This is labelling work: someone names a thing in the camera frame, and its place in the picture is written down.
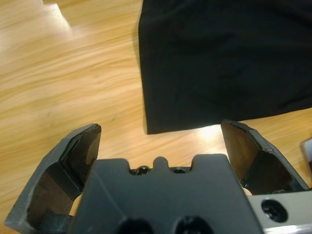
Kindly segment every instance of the wooden surface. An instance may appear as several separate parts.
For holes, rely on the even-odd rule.
[[[147,136],[138,67],[141,0],[0,1],[0,221],[36,166],[72,129],[102,126],[98,158],[131,167],[188,166],[226,153],[220,127]],[[309,186],[300,142],[312,109],[245,121],[286,156]],[[1,234],[14,233],[0,226]]]

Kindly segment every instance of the wood grain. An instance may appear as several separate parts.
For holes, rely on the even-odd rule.
[[[226,153],[218,125],[148,136],[138,66],[141,0],[0,1],[0,221],[34,169],[72,129],[102,126],[98,158],[131,167],[190,165]],[[300,142],[312,137],[312,109],[245,121],[312,185]],[[13,231],[0,225],[1,234]]]

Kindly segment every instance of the black towel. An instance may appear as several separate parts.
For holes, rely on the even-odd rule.
[[[144,0],[149,134],[312,107],[312,1]]]

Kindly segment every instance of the black fabric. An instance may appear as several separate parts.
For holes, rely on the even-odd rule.
[[[144,0],[148,133],[312,107],[310,0]]]

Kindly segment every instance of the screw head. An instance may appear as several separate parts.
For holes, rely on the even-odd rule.
[[[176,167],[174,169],[174,173],[177,173],[177,174],[187,173],[187,170],[184,169],[183,167]]]
[[[133,174],[136,176],[145,175],[148,174],[150,170],[151,169],[148,166],[140,166],[137,169],[135,169]]]

